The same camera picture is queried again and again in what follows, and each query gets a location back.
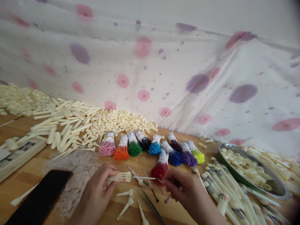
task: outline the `orange bundle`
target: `orange bundle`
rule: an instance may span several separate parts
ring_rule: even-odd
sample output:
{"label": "orange bundle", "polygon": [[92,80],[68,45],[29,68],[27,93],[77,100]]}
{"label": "orange bundle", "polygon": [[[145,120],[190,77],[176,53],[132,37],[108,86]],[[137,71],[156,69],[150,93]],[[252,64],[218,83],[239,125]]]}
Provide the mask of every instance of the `orange bundle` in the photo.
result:
{"label": "orange bundle", "polygon": [[118,148],[112,154],[115,160],[125,160],[129,158],[127,143],[128,136],[122,135]]}

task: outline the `green bundle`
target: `green bundle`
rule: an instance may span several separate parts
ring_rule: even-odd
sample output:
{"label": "green bundle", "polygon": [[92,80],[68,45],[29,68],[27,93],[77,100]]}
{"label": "green bundle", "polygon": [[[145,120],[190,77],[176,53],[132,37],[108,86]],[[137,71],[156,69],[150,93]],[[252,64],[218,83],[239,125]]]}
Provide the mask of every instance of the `green bundle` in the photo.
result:
{"label": "green bundle", "polygon": [[142,153],[142,147],[139,145],[137,138],[135,137],[133,132],[128,133],[129,138],[129,147],[128,153],[131,156],[138,156]]}

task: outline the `right hand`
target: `right hand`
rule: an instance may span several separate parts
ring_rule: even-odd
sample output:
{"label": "right hand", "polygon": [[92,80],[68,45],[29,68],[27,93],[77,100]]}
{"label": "right hand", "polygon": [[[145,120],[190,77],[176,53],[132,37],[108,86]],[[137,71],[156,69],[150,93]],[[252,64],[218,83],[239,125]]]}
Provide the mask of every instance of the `right hand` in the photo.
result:
{"label": "right hand", "polygon": [[215,216],[220,214],[194,174],[169,169],[161,183],[166,186],[167,192],[171,192],[171,198],[179,201],[198,224],[211,224],[209,217],[213,217],[214,212]]}

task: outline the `navy blue bundle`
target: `navy blue bundle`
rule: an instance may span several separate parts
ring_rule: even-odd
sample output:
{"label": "navy blue bundle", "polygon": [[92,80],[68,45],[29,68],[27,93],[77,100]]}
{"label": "navy blue bundle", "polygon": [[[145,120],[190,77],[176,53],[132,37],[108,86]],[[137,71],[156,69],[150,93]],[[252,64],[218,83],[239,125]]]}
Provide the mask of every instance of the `navy blue bundle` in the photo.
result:
{"label": "navy blue bundle", "polygon": [[175,151],[166,141],[163,141],[161,144],[161,147],[166,151],[167,154],[169,154],[169,162],[172,166],[179,166],[183,163],[183,158],[181,154],[177,151]]}
{"label": "navy blue bundle", "polygon": [[153,141],[150,145],[148,152],[150,155],[159,155],[162,152],[162,148],[159,145],[161,137],[157,134],[153,135]]}

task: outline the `smartphone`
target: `smartphone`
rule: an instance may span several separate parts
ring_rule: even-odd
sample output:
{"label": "smartphone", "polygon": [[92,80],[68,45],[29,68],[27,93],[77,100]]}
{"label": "smartphone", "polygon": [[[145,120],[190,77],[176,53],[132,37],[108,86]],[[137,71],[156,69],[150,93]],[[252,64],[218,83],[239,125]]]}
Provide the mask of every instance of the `smartphone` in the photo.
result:
{"label": "smartphone", "polygon": [[49,171],[5,224],[42,224],[71,176],[70,171]]}

